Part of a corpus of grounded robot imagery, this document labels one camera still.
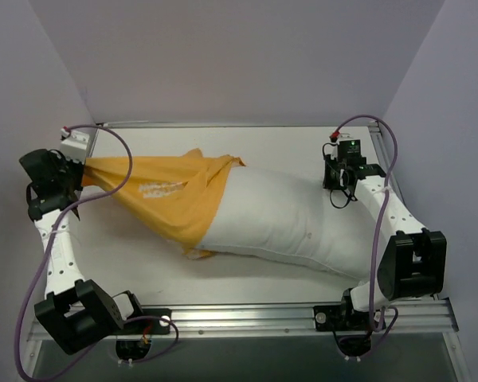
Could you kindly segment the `yellow Mickey Mouse pillowcase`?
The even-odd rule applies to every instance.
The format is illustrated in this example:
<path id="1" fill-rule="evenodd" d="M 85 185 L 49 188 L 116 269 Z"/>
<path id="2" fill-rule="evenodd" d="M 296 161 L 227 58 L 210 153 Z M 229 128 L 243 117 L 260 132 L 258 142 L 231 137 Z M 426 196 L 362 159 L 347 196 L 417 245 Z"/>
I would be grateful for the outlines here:
<path id="1" fill-rule="evenodd" d="M 113 197 L 188 258 L 202 259 L 214 253 L 197 246 L 217 214 L 231 169 L 243 165 L 239 157 L 206 157 L 198 148 L 182 156 L 138 156 Z"/>

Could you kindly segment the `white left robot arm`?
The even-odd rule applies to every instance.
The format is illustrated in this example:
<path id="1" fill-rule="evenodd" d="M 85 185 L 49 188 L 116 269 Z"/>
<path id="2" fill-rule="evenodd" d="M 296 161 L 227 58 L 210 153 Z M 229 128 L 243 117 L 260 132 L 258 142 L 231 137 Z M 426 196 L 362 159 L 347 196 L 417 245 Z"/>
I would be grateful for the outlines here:
<path id="1" fill-rule="evenodd" d="M 29 218 L 37 228 L 47 264 L 44 300 L 34 306 L 35 316 L 68 355 L 123 330 L 139 332 L 145 314 L 129 290 L 112 297 L 80 272 L 73 252 L 69 214 L 77 211 L 84 166 L 68 160 L 59 150 L 39 149 L 19 160 L 28 184 Z"/>

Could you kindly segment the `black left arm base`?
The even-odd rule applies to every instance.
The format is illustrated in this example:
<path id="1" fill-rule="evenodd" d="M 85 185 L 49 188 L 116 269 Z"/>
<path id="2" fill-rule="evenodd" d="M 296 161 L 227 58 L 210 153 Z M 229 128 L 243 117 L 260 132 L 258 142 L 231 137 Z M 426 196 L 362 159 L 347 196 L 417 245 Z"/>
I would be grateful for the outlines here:
<path id="1" fill-rule="evenodd" d="M 134 313 L 133 318 L 149 316 L 148 319 L 134 321 L 124 326 L 122 335 L 132 335 L 132 339 L 116 339 L 114 353 L 119 364 L 133 365 L 149 357 L 154 336 L 170 334 L 172 310 L 166 307 L 149 308 L 142 313 Z"/>

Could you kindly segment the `white pillow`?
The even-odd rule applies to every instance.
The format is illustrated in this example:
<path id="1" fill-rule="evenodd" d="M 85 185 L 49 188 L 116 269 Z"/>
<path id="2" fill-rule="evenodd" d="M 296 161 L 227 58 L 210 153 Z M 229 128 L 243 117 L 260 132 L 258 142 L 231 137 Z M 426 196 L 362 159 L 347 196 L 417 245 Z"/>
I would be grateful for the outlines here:
<path id="1" fill-rule="evenodd" d="M 331 199 L 319 181 L 234 167 L 197 248 L 367 279 L 374 219 L 358 202 L 336 209 Z"/>

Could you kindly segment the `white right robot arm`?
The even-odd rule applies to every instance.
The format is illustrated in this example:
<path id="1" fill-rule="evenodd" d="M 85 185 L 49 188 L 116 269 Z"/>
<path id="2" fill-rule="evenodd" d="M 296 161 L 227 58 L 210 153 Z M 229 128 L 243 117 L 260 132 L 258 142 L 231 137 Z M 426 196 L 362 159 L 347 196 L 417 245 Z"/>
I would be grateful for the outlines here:
<path id="1" fill-rule="evenodd" d="M 323 187 L 342 191 L 361 203 L 375 220 L 370 278 L 351 289 L 350 301 L 338 308 L 342 325 L 353 329 L 401 298 L 438 294 L 445 281 L 447 240 L 416 219 L 390 186 L 390 173 L 370 164 L 358 139 L 331 136 L 332 152 L 324 153 Z"/>

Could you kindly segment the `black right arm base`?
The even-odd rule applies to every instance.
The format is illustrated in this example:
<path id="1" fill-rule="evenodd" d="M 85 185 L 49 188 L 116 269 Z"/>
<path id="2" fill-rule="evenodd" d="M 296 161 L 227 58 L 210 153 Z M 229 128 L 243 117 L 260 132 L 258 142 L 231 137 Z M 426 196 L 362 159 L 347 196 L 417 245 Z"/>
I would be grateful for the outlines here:
<path id="1" fill-rule="evenodd" d="M 318 305 L 313 306 L 313 316 L 315 330 L 331 333 L 345 358 L 360 358 L 373 349 L 368 313 L 340 305 Z"/>

